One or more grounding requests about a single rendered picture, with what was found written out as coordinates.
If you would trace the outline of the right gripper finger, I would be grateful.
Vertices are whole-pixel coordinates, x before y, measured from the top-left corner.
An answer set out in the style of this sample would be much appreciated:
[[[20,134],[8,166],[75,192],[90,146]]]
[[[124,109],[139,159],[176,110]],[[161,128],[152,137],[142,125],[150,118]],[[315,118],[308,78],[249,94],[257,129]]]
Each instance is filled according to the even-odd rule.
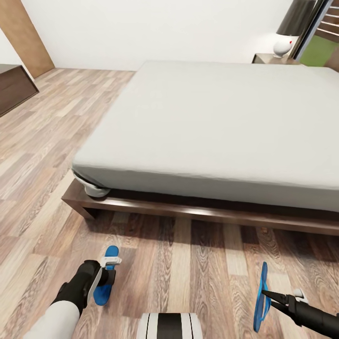
[[[288,305],[288,295],[284,295],[282,293],[273,292],[273,291],[266,291],[266,290],[262,290],[262,293],[268,296],[270,299],[274,300],[275,302],[278,301],[280,304],[284,306],[285,304]]]
[[[291,318],[291,315],[290,315],[290,313],[288,311],[288,305],[285,304],[285,306],[284,306],[284,305],[280,304],[278,301],[275,302],[274,300],[272,300],[271,301],[271,306],[275,307],[276,309],[278,309],[279,311],[285,313],[287,316],[289,316]]]

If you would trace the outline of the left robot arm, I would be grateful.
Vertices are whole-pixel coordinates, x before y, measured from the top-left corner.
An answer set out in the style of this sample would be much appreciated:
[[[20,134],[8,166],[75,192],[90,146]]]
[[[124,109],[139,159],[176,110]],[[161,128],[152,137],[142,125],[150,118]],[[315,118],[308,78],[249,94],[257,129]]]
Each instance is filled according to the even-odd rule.
[[[116,270],[107,266],[121,265],[121,258],[102,257],[85,260],[72,280],[63,283],[56,299],[22,339],[72,339],[82,311],[96,287],[113,285]]]

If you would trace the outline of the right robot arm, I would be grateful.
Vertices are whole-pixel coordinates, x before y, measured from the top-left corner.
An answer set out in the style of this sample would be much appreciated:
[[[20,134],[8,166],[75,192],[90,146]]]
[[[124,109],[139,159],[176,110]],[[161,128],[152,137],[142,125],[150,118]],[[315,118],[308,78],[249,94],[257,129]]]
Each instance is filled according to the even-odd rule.
[[[339,313],[334,316],[311,307],[302,288],[292,291],[294,296],[266,290],[262,290],[262,293],[272,299],[271,306],[292,318],[297,326],[305,326],[331,339],[339,339]]]

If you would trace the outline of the sandal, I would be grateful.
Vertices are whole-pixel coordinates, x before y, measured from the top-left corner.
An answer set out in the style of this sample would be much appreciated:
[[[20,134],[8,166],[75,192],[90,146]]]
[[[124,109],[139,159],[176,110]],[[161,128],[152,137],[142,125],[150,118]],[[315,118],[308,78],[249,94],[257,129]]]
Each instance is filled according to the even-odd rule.
[[[262,290],[269,291],[267,284],[266,284],[266,278],[267,278],[267,263],[263,262],[261,280],[260,280],[259,291],[258,291],[257,302],[256,302],[256,307],[255,307],[255,313],[254,313],[254,320],[253,320],[254,321],[253,329],[256,333],[258,333],[260,326],[261,326],[261,321],[264,321],[266,317],[266,313],[269,311],[270,306],[271,306],[271,301],[272,301],[272,299],[266,296],[266,306],[265,306],[265,311],[263,315],[265,294],[262,293]]]
[[[108,247],[105,257],[117,257],[119,254],[119,248],[115,245]],[[107,266],[107,270],[114,270],[114,266]],[[107,303],[110,298],[112,290],[112,285],[103,285],[101,287],[96,287],[93,293],[95,302],[99,306],[103,306]]]

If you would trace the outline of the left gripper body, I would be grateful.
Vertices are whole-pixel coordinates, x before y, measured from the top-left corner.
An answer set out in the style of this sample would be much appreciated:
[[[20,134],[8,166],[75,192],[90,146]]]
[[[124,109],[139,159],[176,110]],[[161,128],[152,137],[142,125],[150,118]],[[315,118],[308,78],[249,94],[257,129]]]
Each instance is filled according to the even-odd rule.
[[[115,276],[116,276],[116,270],[103,269],[103,271],[104,271],[104,277],[102,281],[98,284],[98,286],[113,285]]]

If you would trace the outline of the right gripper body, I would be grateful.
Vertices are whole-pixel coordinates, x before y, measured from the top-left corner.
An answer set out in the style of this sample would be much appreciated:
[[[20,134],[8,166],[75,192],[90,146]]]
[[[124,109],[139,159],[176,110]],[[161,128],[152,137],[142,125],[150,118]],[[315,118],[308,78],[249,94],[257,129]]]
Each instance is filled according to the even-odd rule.
[[[288,295],[288,311],[297,326],[305,326],[322,335],[325,334],[323,311],[296,300]]]

